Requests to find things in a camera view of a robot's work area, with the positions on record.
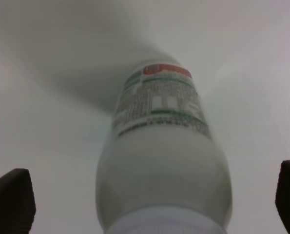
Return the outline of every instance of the green stripe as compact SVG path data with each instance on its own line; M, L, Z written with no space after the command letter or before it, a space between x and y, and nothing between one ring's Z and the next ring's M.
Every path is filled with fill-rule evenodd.
M181 81L181 80L173 79L173 78L154 78L154 79L146 79L146 80L143 81L143 83L147 83L147 82L151 82L151 81L164 81L164 80L175 81L175 82L179 82L179 83L182 83L182 84L186 84L186 85L188 85L189 87L191 87L191 88L193 88L193 89L195 90L195 87L193 87L191 84L186 83L186 82Z
M203 122L202 120L189 115L187 113L184 112L180 112L180 111L170 111L170 110L158 110L158 111L151 111L151 115L163 115L163 114L169 114L169 115L175 115L175 116L180 116L180 117L186 117L186 118L192 118L196 121L198 121L199 123L202 123L205 126L208 126L205 122Z

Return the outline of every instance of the white bottle cap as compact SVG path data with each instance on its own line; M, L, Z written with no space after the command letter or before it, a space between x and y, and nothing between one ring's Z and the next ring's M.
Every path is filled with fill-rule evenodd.
M226 234L214 221L184 208L157 206L130 212L106 234Z

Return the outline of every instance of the plastic bottle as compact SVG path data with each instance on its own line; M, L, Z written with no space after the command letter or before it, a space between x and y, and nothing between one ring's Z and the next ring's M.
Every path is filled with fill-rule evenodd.
M222 234L228 165L213 143L189 71L147 63L127 78L97 171L106 234Z

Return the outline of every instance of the nutrition facts label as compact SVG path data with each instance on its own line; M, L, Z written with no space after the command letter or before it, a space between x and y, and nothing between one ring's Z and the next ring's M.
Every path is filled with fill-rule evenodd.
M146 66L124 85L113 122L115 136L157 124L178 125L210 137L192 76L181 67Z

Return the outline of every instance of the red label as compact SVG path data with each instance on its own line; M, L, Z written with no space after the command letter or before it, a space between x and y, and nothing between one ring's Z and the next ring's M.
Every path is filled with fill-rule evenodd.
M187 71L184 68L177 67L174 65L168 65L168 64L154 64L149 65L147 67L144 67L143 74L145 75L153 75L162 71L169 71L169 72L178 72L180 74L183 74L185 76L188 76L192 78L192 75L189 71Z

